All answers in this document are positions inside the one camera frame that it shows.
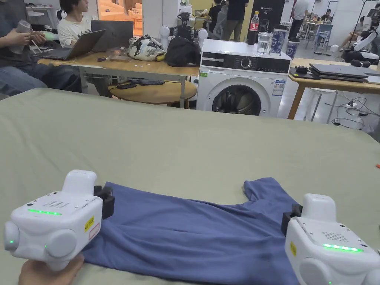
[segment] plastic bottle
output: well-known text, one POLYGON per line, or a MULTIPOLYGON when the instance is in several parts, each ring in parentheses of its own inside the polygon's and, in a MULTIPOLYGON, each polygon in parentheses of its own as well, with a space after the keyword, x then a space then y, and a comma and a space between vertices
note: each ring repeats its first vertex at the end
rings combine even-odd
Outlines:
POLYGON ((247 44, 254 45, 256 43, 256 38, 259 29, 259 12, 255 11, 255 15, 253 16, 251 23, 249 24, 248 38, 247 44))
MULTIPOLYGON (((19 24, 17 25, 16 32, 18 33, 30 33, 30 24, 27 21, 20 20, 19 24)), ((22 54, 22 51, 24 50, 24 45, 19 46, 11 46, 9 49, 14 52, 15 54, 22 54)))

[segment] hand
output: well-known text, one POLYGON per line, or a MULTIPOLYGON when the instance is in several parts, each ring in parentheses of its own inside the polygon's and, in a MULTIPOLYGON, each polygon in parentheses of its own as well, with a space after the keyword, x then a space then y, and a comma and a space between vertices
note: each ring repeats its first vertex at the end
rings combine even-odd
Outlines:
POLYGON ((36 44, 43 44, 46 42, 45 35, 41 32, 33 32, 30 36, 30 39, 33 40, 36 44))
POLYGON ((44 262, 28 260, 22 266, 18 285, 70 285, 83 262, 83 255, 78 255, 64 270, 52 272, 44 262))
POLYGON ((16 29, 11 30, 6 36, 6 41, 9 46, 27 45, 30 40, 30 33, 18 33, 16 29))

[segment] washing machine knob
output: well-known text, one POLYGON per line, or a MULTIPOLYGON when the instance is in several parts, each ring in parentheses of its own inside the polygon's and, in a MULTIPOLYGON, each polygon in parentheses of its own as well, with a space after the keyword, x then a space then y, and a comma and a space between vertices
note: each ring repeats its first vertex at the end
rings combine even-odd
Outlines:
POLYGON ((240 61, 240 65, 242 68, 247 69, 247 68, 250 68, 252 66, 252 63, 248 57, 245 57, 240 61))

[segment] white t-shirt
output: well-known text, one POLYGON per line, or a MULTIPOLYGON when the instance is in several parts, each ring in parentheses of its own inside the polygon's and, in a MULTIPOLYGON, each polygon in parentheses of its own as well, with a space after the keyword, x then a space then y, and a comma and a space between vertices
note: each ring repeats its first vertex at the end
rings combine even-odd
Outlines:
POLYGON ((297 3, 294 5, 294 20, 303 20, 305 18, 305 12, 309 6, 309 3, 306 0, 297 0, 297 3))
POLYGON ((79 37, 91 31, 91 21, 97 20, 96 16, 83 15, 80 23, 62 19, 58 23, 58 38, 63 48, 71 46, 71 41, 77 41, 79 37))

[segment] washing machine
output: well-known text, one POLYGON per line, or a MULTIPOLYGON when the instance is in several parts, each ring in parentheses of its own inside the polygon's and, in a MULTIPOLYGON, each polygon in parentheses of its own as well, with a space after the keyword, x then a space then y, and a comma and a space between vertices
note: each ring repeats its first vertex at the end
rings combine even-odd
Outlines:
POLYGON ((205 40, 196 109, 276 117, 291 58, 258 54, 257 44, 205 40))

